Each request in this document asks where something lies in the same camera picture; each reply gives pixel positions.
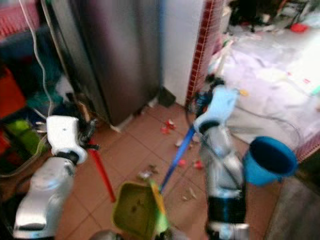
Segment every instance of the stainless steel refrigerator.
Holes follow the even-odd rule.
[[[158,0],[46,1],[72,85],[114,126],[160,89],[160,7]]]

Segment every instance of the refrigerator door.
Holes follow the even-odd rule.
[[[65,4],[52,1],[67,48],[73,44],[74,32],[81,36],[79,51],[85,51],[90,68],[86,72],[92,73],[80,80],[82,88],[92,96],[95,107],[104,106],[100,111],[106,112],[110,123],[118,125],[152,100],[160,88],[159,2],[69,0],[75,29],[61,26],[69,25],[64,21],[68,18]]]

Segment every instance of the blue bucket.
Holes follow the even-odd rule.
[[[292,176],[298,166],[293,151],[268,136],[257,137],[250,144],[243,161],[246,181],[258,186]]]

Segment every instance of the tiled floor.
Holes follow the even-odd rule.
[[[177,128],[169,135],[161,133],[164,121],[172,119]],[[184,110],[179,105],[170,108],[156,106],[147,109],[145,114],[136,117],[123,133],[108,127],[100,127],[95,141],[101,145],[100,154],[110,177],[113,188],[121,183],[137,180],[137,173],[157,165],[159,174],[154,176],[158,184],[163,180],[169,164],[176,152],[175,142],[188,130]],[[238,139],[234,144],[243,155],[248,145]],[[206,194],[203,170],[192,167],[192,161],[199,159],[199,146],[189,149],[184,156],[187,165],[179,167],[173,174],[164,192],[164,203],[170,221],[185,232],[191,240],[204,240],[206,234]],[[260,188],[249,185],[247,188],[247,217],[252,240],[262,240],[268,228],[276,205],[280,185],[274,183]],[[182,196],[192,188],[196,199],[183,201]],[[63,210],[57,240],[88,240],[102,229],[119,230],[111,221],[113,204],[106,188],[96,171],[92,159],[79,166],[74,188]]]

